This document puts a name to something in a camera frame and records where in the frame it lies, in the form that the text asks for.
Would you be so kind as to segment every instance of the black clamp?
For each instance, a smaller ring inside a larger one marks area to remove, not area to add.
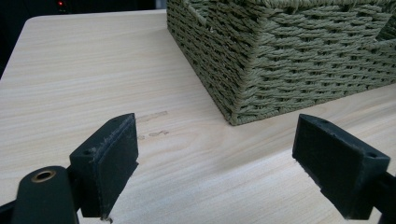
[[[292,157],[347,219],[368,219],[376,207],[380,223],[396,223],[396,177],[390,157],[325,119],[300,115]]]
[[[70,155],[70,166],[38,169],[20,183],[17,199],[0,207],[0,223],[78,223],[108,218],[137,167],[134,114],[105,123]]]

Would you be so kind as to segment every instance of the wicker basket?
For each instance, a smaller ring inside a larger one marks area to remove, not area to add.
[[[395,83],[395,1],[168,0],[168,29],[239,125]]]

